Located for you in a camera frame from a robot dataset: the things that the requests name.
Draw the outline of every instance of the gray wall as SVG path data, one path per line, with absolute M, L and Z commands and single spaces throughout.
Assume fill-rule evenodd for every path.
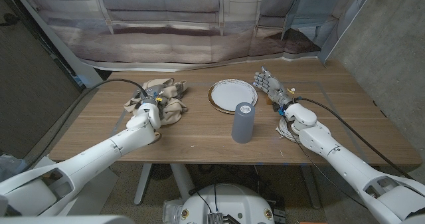
M 425 0 L 368 0 L 330 58 L 343 63 L 424 159 Z
M 0 0 L 3 15 L 13 13 Z M 0 150 L 23 158 L 79 91 L 22 22 L 0 27 Z

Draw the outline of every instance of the white plate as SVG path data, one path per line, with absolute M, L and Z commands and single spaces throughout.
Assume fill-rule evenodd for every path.
M 208 98 L 214 108 L 221 112 L 234 113 L 241 102 L 257 103 L 257 92 L 247 82 L 236 79 L 222 80 L 209 90 Z

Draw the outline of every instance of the table leg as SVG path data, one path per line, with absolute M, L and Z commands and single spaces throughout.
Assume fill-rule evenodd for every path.
M 301 166 L 301 172 L 307 186 L 308 195 L 310 196 L 310 203 L 314 209 L 320 209 L 320 198 L 319 193 L 317 192 L 317 187 L 314 182 L 313 172 L 311 166 Z
M 134 204 L 140 205 L 141 200 L 143 199 L 143 195 L 145 194 L 145 190 L 147 188 L 147 181 L 149 181 L 149 175 L 151 173 L 152 164 L 143 164 L 141 169 L 139 185 L 137 186 L 137 191 L 134 197 Z
M 189 191 L 195 188 L 193 185 L 191 176 L 187 171 L 185 164 L 170 164 L 171 169 L 173 170 L 175 181 L 177 182 L 177 187 L 179 188 L 181 198 L 183 201 L 190 198 Z

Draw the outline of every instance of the concrete wall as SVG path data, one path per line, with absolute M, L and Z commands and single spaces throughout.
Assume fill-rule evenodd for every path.
M 425 160 L 425 0 L 367 0 L 330 58 L 343 63 Z M 413 174 L 425 177 L 423 170 Z

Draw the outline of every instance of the wooden table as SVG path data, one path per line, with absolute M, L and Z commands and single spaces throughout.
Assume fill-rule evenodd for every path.
M 207 93 L 217 81 L 237 78 L 254 81 L 254 73 L 264 65 L 287 88 L 296 88 L 296 96 L 316 100 L 334 109 L 358 133 L 395 164 L 417 166 L 422 160 L 390 120 L 374 106 L 372 100 L 355 79 L 336 60 L 327 68 L 318 60 L 292 62 L 269 60 L 249 62 L 183 72 L 114 72 L 110 78 L 126 78 L 138 83 L 154 78 L 186 80 L 189 87 L 183 102 L 189 111 L 173 125 L 163 126 L 163 137 L 150 146 L 122 157 L 120 161 L 181 164 L 309 164 L 299 146 L 282 138 L 275 131 L 280 116 L 266 104 L 266 94 L 258 90 L 255 105 L 254 134 L 247 144 L 237 144 L 230 136 L 233 115 L 215 110 Z M 62 139 L 51 151 L 52 160 L 65 160 L 107 139 L 125 128 L 131 115 L 123 112 L 135 92 L 135 86 L 122 82 L 103 85 Z M 385 165 L 384 160 L 364 145 L 340 121 L 323 108 L 306 101 L 300 103 L 313 110 L 333 137 L 371 165 Z M 326 161 L 307 150 L 317 164 Z

